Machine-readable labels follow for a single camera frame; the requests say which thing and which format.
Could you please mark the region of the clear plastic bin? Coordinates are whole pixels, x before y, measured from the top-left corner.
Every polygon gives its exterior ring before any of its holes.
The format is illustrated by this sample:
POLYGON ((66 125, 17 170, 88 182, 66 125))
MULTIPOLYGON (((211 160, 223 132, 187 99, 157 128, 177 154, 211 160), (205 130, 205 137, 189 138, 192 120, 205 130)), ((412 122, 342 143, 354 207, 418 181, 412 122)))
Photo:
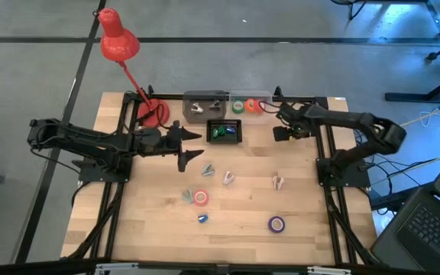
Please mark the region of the clear plastic bin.
POLYGON ((272 103, 272 94, 268 91, 260 90, 231 90, 228 94, 226 118, 240 119, 245 124, 263 124, 268 118, 270 106, 268 103, 272 103), (263 109, 262 113, 250 113, 244 111, 241 114, 235 114, 231 110, 231 104, 234 100, 245 101, 246 99, 257 99, 260 102, 260 106, 263 109))

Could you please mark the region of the black rig crossbar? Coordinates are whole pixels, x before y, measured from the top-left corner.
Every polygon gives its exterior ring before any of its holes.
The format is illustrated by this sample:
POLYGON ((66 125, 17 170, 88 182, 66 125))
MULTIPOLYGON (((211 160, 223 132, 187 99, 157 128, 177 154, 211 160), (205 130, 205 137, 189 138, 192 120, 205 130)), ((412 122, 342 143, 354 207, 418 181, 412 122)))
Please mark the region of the black rig crossbar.
POLYGON ((271 264, 193 264, 154 261, 118 261, 108 258, 63 259, 0 265, 0 275, 75 275, 93 271, 127 269, 191 270, 211 274, 230 273, 306 273, 321 275, 440 275, 440 271, 408 270, 384 265, 271 265, 271 264))

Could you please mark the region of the purple tape roll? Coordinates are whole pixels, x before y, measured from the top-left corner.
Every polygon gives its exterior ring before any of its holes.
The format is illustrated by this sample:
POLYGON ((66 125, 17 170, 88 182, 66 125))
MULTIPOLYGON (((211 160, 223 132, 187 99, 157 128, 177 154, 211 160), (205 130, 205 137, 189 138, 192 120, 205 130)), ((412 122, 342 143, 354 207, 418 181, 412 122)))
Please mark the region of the purple tape roll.
POLYGON ((281 233, 286 228, 286 223, 280 216, 271 217, 267 225, 269 230, 273 233, 281 233))

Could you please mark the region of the smoky grey plastic bin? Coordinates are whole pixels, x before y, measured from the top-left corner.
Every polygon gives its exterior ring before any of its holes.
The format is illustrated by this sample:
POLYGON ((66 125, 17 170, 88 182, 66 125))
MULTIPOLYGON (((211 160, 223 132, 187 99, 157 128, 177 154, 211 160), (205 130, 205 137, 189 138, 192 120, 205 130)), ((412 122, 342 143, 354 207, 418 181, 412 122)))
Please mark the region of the smoky grey plastic bin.
POLYGON ((190 124, 203 124, 211 119, 223 119, 226 113, 227 92, 221 90, 193 90, 183 93, 183 116, 190 124), (221 108, 218 111, 209 109, 209 106, 219 100, 221 108), (202 114, 191 112, 192 104, 198 102, 204 109, 202 114))

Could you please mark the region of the red desk lamp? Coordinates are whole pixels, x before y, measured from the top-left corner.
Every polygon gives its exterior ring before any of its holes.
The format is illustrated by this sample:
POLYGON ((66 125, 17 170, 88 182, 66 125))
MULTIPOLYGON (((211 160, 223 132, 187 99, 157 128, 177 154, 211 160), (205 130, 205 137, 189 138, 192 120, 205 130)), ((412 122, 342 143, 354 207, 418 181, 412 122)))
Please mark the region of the red desk lamp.
POLYGON ((139 105, 136 119, 140 125, 149 128, 164 126, 170 117, 167 103, 162 99, 150 98, 129 71, 126 61, 135 57, 141 46, 135 35, 125 28, 119 13, 113 8, 103 8, 97 12, 97 18, 104 31, 100 48, 105 59, 117 63, 130 80, 142 103, 139 105))

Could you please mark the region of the black desk foot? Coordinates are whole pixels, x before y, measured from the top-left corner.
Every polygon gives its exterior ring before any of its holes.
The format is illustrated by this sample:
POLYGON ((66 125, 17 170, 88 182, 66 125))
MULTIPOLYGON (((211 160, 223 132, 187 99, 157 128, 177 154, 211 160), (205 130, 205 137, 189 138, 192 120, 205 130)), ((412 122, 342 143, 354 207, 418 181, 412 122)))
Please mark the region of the black desk foot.
POLYGON ((440 85, 425 94, 388 92, 384 94, 388 102, 419 102, 440 104, 440 85))

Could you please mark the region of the black mesh basket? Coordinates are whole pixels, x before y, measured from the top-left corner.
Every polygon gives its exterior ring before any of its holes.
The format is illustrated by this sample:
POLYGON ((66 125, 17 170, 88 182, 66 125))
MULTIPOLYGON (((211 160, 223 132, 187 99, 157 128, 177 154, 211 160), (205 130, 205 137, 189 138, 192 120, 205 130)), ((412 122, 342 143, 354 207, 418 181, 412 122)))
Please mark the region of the black mesh basket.
POLYGON ((211 119, 206 123, 206 140, 210 144, 240 144, 242 142, 242 123, 238 119, 211 119), (233 127, 235 129, 234 134, 227 134, 224 136, 219 135, 217 138, 213 138, 212 130, 214 128, 220 128, 224 126, 233 127))

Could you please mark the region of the black laptop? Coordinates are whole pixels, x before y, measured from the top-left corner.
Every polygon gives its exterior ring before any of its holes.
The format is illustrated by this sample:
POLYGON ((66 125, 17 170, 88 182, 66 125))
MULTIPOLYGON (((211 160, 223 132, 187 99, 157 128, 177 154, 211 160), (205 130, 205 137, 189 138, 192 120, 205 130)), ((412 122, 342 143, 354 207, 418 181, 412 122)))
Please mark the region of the black laptop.
POLYGON ((440 273, 440 174, 413 192, 370 250, 390 267, 440 273))

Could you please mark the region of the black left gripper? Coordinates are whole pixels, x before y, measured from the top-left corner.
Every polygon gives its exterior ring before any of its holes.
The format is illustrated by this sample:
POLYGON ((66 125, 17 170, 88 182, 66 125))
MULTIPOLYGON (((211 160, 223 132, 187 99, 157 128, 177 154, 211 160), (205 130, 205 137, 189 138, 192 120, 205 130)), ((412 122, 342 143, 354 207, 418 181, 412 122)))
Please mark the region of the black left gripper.
POLYGON ((186 170, 186 162, 201 155, 204 150, 186 150, 183 152, 182 140, 201 138, 201 134, 193 133, 181 128, 180 122, 175 120, 164 136, 159 136, 159 141, 149 153, 150 156, 177 156, 177 167, 181 173, 186 170))

